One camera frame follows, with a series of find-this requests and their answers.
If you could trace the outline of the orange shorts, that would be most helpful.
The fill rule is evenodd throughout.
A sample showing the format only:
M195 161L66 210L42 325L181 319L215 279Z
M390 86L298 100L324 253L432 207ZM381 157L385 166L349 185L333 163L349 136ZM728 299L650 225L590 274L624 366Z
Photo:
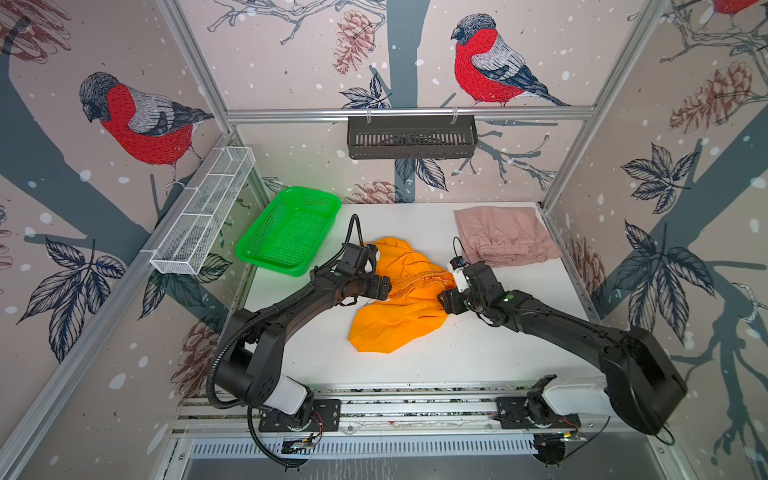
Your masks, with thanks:
M456 283L404 240L387 237L374 245L380 253L376 273L389 278L392 289L386 300L358 310L348 341L359 352L390 354L443 326L448 314L438 295Z

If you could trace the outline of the pink shorts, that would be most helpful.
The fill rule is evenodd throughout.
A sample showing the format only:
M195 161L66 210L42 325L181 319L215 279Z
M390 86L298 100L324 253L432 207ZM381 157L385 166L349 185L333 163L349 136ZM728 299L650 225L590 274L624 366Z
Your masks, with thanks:
M561 257L533 208L482 206L457 210L454 215L470 263L517 267Z

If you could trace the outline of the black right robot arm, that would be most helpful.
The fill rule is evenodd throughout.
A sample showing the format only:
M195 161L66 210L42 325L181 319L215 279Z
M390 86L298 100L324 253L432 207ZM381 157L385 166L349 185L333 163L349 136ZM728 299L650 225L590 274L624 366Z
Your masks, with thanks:
M597 368L610 406L635 430L657 435L687 394L687 385L657 339L642 327L604 327L556 310L520 290L506 290L491 267L457 256L456 287L438 295L448 314L473 312L487 325L545 340Z

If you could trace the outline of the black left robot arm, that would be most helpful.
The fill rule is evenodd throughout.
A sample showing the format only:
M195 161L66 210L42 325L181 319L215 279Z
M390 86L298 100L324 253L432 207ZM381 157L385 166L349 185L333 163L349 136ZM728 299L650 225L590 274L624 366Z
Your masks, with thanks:
M385 300L391 280L376 273L378 247L347 243L336 258L315 267L309 282L289 297L256 312L237 311L219 337L206 378L211 406L276 411L293 428L308 424L314 393L282 373L285 346L315 317L360 297Z

